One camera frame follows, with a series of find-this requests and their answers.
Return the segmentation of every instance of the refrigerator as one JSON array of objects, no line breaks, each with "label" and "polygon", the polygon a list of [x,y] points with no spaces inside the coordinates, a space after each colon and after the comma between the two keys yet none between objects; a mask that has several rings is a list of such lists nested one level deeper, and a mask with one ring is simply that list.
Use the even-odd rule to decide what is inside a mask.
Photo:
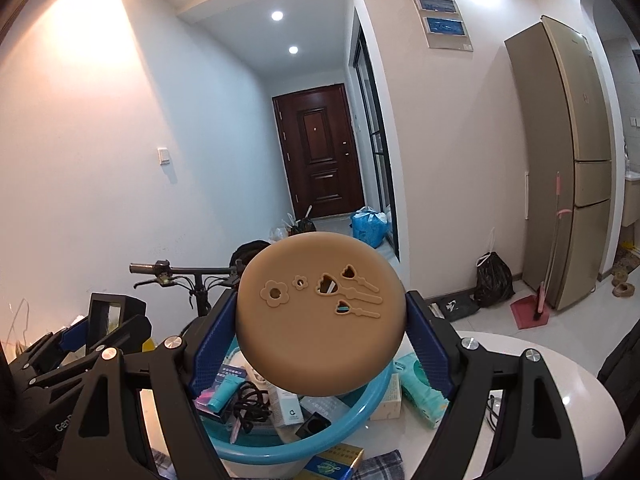
[{"label": "refrigerator", "polygon": [[506,42],[525,125],[529,173],[522,279],[537,290],[559,225],[548,304],[568,307],[595,286],[609,227],[611,145],[602,86],[586,39],[542,20]]}]

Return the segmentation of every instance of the wooden door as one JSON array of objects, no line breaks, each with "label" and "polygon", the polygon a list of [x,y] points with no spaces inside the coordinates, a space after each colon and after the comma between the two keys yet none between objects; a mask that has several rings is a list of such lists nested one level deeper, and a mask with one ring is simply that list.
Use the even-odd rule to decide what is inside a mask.
[{"label": "wooden door", "polygon": [[273,98],[289,192],[302,218],[364,206],[360,167],[343,84]]}]

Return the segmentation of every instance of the flower-shaped cutout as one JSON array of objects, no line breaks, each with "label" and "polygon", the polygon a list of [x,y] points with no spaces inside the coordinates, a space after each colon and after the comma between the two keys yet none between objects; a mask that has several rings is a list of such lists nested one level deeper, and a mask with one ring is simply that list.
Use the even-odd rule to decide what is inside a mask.
[{"label": "flower-shaped cutout", "polygon": [[293,286],[297,290],[302,290],[303,288],[307,288],[309,286],[309,282],[306,279],[306,276],[296,276],[293,279]]},{"label": "flower-shaped cutout", "polygon": [[260,297],[267,302],[267,305],[276,307],[289,301],[288,290],[286,283],[269,280],[260,291]]}]

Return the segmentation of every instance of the tile floor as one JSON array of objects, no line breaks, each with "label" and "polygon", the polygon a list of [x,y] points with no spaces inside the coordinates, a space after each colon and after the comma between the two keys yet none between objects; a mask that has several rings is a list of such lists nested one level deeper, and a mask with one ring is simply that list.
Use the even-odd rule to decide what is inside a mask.
[{"label": "tile floor", "polygon": [[631,298],[616,298],[611,293],[611,278],[607,278],[574,306],[560,312],[552,310],[545,326],[518,330],[510,304],[532,291],[524,282],[515,282],[516,294],[509,301],[481,308],[472,316],[453,322],[453,326],[457,330],[509,335],[546,346],[597,375],[607,356],[640,320],[640,268],[630,274],[629,283],[638,288]]}]

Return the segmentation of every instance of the silver screw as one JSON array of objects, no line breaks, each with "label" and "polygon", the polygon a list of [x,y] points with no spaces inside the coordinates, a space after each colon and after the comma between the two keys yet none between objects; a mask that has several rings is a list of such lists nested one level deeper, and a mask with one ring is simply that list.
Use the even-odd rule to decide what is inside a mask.
[{"label": "silver screw", "polygon": [[113,359],[114,357],[116,357],[117,354],[118,351],[115,348],[109,347],[106,350],[102,351],[102,358],[105,361],[108,361],[109,359]]},{"label": "silver screw", "polygon": [[541,359],[540,352],[538,352],[534,348],[529,348],[527,351],[525,351],[524,357],[526,357],[529,361],[533,361],[535,363],[537,363]]},{"label": "silver screw", "polygon": [[179,335],[169,336],[164,340],[164,346],[169,349],[178,348],[182,344],[182,338]]},{"label": "silver screw", "polygon": [[462,340],[462,346],[467,350],[476,350],[480,346],[480,343],[475,337],[465,337]]}]

